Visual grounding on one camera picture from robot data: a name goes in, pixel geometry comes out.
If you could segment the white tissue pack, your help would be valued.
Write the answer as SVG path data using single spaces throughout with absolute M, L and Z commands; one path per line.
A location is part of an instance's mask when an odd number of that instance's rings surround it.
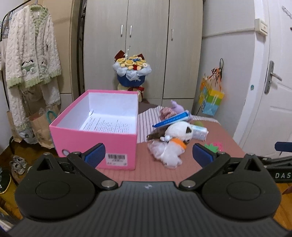
M 193 139 L 197 139 L 200 141 L 205 141 L 208 135 L 208 130 L 206 127 L 191 125 L 193 130 Z

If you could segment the orange plush ball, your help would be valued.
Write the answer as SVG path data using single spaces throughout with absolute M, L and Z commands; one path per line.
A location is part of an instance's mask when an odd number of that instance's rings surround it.
M 183 150 L 185 150 L 187 148 L 187 145 L 182 140 L 180 140 L 178 138 L 172 138 L 170 141 L 172 143 L 179 145 Z

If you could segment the purple plush toy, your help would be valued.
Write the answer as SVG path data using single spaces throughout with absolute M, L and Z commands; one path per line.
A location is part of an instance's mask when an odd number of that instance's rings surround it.
M 171 100 L 171 109 L 176 113 L 176 115 L 173 116 L 173 121 L 188 121 L 190 119 L 197 119 L 196 116 L 192 116 L 189 111 L 185 110 L 174 100 Z

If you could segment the green pink felt flower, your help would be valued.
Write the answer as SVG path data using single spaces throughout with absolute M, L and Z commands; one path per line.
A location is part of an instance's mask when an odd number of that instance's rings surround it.
M 208 143 L 208 144 L 205 144 L 204 147 L 214 153 L 217 153 L 223 150 L 223 145 L 220 142 Z

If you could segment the white door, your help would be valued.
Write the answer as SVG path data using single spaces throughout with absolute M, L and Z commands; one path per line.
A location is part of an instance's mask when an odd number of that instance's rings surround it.
M 291 141 L 291 1 L 255 2 L 251 80 L 233 139 L 246 153 L 279 158 Z

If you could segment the white fluffy mesh pouf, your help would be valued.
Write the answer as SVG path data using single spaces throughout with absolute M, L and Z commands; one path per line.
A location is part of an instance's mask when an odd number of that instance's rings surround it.
M 156 160 L 159 160 L 169 169 L 175 169 L 183 162 L 180 155 L 185 152 L 179 145 L 169 142 L 153 140 L 148 143 L 150 153 Z

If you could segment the white round plush toy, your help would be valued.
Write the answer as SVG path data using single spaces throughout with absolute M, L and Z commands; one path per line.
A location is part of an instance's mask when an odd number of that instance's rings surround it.
M 170 141 L 172 138 L 178 138 L 188 143 L 193 138 L 192 125 L 186 121 L 179 121 L 171 124 L 165 131 L 165 138 Z

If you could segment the pink cardboard box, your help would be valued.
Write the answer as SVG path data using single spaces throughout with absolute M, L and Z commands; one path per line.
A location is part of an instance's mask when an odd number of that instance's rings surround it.
M 97 168 L 134 170 L 138 138 L 138 93 L 87 90 L 49 126 L 60 157 L 85 152 L 102 143 L 105 155 Z

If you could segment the blue flat package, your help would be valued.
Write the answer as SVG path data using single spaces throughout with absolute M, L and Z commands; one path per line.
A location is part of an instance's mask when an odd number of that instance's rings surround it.
M 164 126 L 168 126 L 168 125 L 171 125 L 171 124 L 174 124 L 176 122 L 179 122 L 179 121 L 187 121 L 190 119 L 190 112 L 189 111 L 184 111 L 180 114 L 177 114 L 175 116 L 172 116 L 168 119 L 165 119 L 155 125 L 153 125 L 152 127 L 154 128 L 160 128 L 160 127 L 164 127 Z

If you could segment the brown hair piece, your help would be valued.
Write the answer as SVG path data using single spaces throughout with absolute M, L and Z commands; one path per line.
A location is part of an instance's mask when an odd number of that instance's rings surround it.
M 147 140 L 160 140 L 161 137 L 165 136 L 165 130 L 154 131 L 147 135 Z

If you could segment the colourful paper gift bag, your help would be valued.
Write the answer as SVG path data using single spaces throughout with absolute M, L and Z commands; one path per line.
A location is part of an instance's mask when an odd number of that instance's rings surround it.
M 204 76 L 200 84 L 199 105 L 201 112 L 208 116 L 214 116 L 224 98 L 220 80 Z

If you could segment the sneakers on floor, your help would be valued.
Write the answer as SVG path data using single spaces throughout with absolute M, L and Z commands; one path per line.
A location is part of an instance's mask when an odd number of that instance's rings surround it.
M 24 158 L 21 158 L 19 156 L 13 156 L 10 165 L 12 173 L 23 175 L 25 173 L 28 163 Z

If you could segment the flower bouquet blue wrap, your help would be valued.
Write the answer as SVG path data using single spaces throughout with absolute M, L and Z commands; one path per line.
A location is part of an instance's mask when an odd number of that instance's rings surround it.
M 120 50 L 114 57 L 115 63 L 112 67 L 117 75 L 117 90 L 135 91 L 138 93 L 138 101 L 142 102 L 145 90 L 143 84 L 152 68 L 142 54 L 129 56 L 129 49 L 127 52 Z

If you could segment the beige wardrobe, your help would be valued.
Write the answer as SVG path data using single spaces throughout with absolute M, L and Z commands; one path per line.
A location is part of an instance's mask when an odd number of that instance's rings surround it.
M 88 1 L 83 68 L 85 89 L 116 89 L 114 56 L 142 54 L 152 72 L 144 97 L 191 110 L 202 39 L 202 1 Z

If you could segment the white wall switch box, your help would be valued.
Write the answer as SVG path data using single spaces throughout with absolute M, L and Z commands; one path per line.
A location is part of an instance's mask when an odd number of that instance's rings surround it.
M 254 20 L 254 29 L 257 33 L 267 36 L 269 32 L 268 25 L 260 18 Z

